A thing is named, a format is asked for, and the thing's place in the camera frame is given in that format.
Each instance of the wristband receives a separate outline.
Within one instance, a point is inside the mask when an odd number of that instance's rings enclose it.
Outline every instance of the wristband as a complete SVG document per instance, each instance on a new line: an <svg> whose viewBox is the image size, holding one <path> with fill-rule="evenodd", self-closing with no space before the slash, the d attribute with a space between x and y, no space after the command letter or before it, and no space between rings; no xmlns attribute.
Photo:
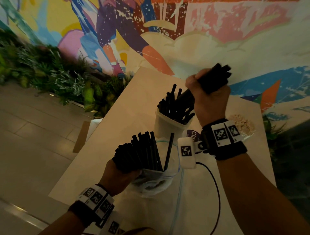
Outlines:
<svg viewBox="0 0 310 235"><path fill-rule="evenodd" d="M225 118L205 125L200 138L206 144L209 154L214 155L218 161L247 152L237 127Z"/></svg>
<svg viewBox="0 0 310 235"><path fill-rule="evenodd" d="M73 212L85 227L95 222L102 228L114 208L113 202L114 199L98 184L83 190L68 211Z"/></svg>

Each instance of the colorful wall mural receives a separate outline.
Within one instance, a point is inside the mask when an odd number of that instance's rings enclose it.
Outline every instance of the colorful wall mural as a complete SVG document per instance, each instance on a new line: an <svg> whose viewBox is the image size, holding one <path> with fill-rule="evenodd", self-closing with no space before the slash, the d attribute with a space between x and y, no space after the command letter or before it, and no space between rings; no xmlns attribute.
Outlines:
<svg viewBox="0 0 310 235"><path fill-rule="evenodd" d="M307 0L0 0L0 28L107 74L144 66L185 79L229 64L232 94L290 127L310 118L309 8Z"/></svg>

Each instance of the person's right arm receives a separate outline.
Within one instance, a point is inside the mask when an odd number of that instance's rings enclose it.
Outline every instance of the person's right arm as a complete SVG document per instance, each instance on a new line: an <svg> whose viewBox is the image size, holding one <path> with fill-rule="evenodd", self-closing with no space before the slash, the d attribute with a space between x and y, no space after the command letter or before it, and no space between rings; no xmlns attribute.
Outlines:
<svg viewBox="0 0 310 235"><path fill-rule="evenodd" d="M207 95L197 79L208 70L186 80L195 97L195 113L205 126L225 118L230 93L228 86ZM245 235L310 234L310 226L290 201L260 172L249 155L217 161L231 210Z"/></svg>

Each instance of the brown cardboard flap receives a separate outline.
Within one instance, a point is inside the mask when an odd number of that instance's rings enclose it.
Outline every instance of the brown cardboard flap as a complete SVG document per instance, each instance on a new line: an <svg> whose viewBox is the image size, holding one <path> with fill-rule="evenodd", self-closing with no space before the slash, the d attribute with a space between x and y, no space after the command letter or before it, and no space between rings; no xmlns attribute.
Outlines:
<svg viewBox="0 0 310 235"><path fill-rule="evenodd" d="M80 150L84 146L84 144L86 142L86 137L87 137L87 133L88 133L88 129L89 129L90 124L91 124L91 122L83 122L83 125L81 127L81 131L78 135L77 141L75 143L75 146L74 146L72 152L78 153L78 152L80 152Z"/></svg>

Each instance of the white tabletop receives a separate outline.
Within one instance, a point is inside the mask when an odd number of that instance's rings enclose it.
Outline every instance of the white tabletop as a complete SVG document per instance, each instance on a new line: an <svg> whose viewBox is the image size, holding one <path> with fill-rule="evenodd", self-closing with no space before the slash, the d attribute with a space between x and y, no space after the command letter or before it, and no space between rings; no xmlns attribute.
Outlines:
<svg viewBox="0 0 310 235"><path fill-rule="evenodd" d="M177 90L186 89L184 80L141 67L49 196L70 205L84 188L98 183L118 145L130 142L139 132L153 130L157 104L174 83ZM226 116L231 114L241 114L254 123L256 132L245 142L248 154L275 185L259 104L230 96ZM201 131L196 117L189 129ZM210 168L219 186L222 208L214 234L242 234L225 196L215 159L208 154L199 154L196 160ZM183 176L179 173L172 185L154 198L122 193L115 197L115 208L137 226L152 226L160 233L168 234L181 178L180 208L174 234L209 234L216 222L219 205L214 182L202 166L185 170Z"/></svg>

